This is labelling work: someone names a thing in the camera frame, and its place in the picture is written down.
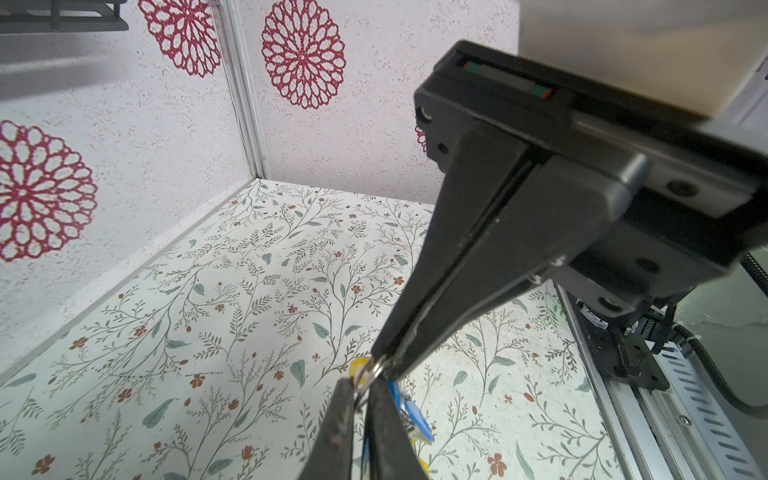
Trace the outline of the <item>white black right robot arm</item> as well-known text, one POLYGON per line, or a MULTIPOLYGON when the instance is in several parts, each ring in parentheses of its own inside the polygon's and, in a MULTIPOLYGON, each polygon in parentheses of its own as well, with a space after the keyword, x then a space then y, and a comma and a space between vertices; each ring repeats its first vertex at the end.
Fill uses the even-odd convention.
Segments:
POLYGON ((548 280, 626 326, 767 240, 767 138, 718 118, 766 55, 765 2, 520 15, 517 54, 458 42, 415 91, 444 180, 375 375, 548 280))

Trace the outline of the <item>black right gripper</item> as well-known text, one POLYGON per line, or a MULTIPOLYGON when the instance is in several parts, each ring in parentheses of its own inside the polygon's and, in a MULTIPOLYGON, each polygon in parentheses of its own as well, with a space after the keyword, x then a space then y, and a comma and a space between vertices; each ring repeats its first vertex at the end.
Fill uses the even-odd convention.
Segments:
POLYGON ((419 366, 467 322, 553 279, 627 315, 767 241, 767 145, 694 114, 461 41, 414 95, 445 178, 413 273, 419 366))

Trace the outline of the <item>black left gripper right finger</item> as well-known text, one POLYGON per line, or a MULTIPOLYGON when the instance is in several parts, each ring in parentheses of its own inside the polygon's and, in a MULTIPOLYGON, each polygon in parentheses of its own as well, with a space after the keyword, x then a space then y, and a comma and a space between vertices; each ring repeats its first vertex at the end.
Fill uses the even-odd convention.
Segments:
POLYGON ((387 382, 380 378, 369 389, 365 440, 370 479, 428 479, 402 425, 387 382))

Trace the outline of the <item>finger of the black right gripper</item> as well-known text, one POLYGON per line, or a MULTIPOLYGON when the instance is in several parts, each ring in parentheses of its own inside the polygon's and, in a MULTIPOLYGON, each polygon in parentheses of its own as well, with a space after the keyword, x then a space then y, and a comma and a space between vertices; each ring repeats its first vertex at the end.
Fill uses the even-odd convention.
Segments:
POLYGON ((478 120, 458 140, 418 261, 371 349, 384 375, 402 375, 416 364, 405 358, 410 342, 424 352, 434 348, 418 332, 424 311, 530 174, 528 150, 527 142, 478 120))

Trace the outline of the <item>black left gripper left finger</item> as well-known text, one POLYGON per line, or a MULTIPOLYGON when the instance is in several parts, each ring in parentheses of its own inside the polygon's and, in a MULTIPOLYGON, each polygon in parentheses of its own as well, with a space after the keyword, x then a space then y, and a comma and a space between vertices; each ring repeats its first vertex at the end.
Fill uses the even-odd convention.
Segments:
POLYGON ((355 386, 350 378, 335 386, 314 446, 299 480, 348 480, 355 423, 355 386))

